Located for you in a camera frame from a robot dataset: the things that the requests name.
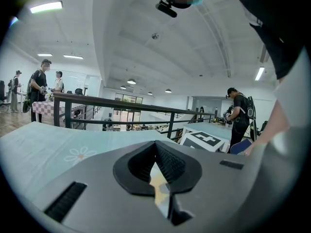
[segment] wooden floor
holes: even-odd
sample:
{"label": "wooden floor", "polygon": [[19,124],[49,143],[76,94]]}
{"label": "wooden floor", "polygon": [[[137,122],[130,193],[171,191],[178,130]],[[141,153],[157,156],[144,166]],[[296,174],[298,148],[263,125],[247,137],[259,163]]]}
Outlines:
{"label": "wooden floor", "polygon": [[[28,113],[20,112],[20,104],[18,105],[18,109],[18,113],[10,113],[10,109],[6,112],[5,108],[0,108],[0,137],[31,123],[30,111]],[[54,125],[53,117],[42,116],[42,123]],[[60,119],[60,127],[65,127],[62,119]]]}

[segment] white ceiling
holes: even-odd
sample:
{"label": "white ceiling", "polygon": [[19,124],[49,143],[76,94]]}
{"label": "white ceiling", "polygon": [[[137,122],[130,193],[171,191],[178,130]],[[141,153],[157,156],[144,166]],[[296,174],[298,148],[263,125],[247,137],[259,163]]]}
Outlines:
{"label": "white ceiling", "polygon": [[[99,68],[104,84],[127,91],[156,93],[187,80],[225,78],[276,80],[271,60],[259,62],[263,43],[249,26],[238,0],[205,0],[171,18],[158,11],[160,0],[61,0],[64,8],[31,14],[30,7],[59,0],[32,0],[9,37],[22,50],[52,53],[51,61]],[[159,34],[158,40],[151,38]],[[83,56],[72,60],[63,54]]]}

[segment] checkered tablecloth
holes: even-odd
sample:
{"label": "checkered tablecloth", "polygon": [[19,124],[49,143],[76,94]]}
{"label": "checkered tablecloth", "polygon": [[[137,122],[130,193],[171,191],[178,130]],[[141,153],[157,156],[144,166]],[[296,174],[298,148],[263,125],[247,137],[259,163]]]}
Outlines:
{"label": "checkered tablecloth", "polygon": [[[79,110],[84,108],[85,105],[73,103],[71,105],[71,116],[75,110]],[[43,102],[34,102],[33,103],[33,112],[46,115],[46,116],[54,116],[54,102],[52,101],[43,101]],[[59,102],[59,114],[65,113],[65,102]]]}

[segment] light blue table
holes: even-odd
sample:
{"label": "light blue table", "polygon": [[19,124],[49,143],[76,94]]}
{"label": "light blue table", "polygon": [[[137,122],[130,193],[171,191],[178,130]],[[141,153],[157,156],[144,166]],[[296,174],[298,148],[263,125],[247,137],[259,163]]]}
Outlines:
{"label": "light blue table", "polygon": [[199,123],[190,123],[184,126],[183,135],[186,133],[186,130],[197,132],[204,131],[216,137],[221,137],[226,140],[231,139],[231,128],[226,128],[224,126],[220,126],[214,123],[208,122],[199,122]]}
{"label": "light blue table", "polygon": [[14,191],[32,200],[48,182],[90,156],[154,140],[170,141],[155,130],[92,132],[32,122],[0,138],[0,164]]}

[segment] cap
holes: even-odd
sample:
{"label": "cap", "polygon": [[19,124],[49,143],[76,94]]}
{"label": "cap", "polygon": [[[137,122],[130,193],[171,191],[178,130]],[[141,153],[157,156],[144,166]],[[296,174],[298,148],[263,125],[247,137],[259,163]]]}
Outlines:
{"label": "cap", "polygon": [[178,8],[178,9],[187,9],[191,6],[191,4],[187,4],[187,3],[176,3],[175,0],[166,0],[169,5]]}
{"label": "cap", "polygon": [[236,88],[234,88],[234,87],[229,88],[228,91],[227,91],[228,95],[230,95],[230,93],[233,92],[233,91],[237,91]]}
{"label": "cap", "polygon": [[41,62],[41,65],[42,65],[43,63],[49,63],[49,64],[52,64],[52,62],[51,62],[51,61],[49,61],[49,60],[47,60],[47,59],[44,59],[44,60]]}
{"label": "cap", "polygon": [[61,71],[58,71],[56,73],[59,73],[61,77],[63,76],[63,72],[61,72]]}

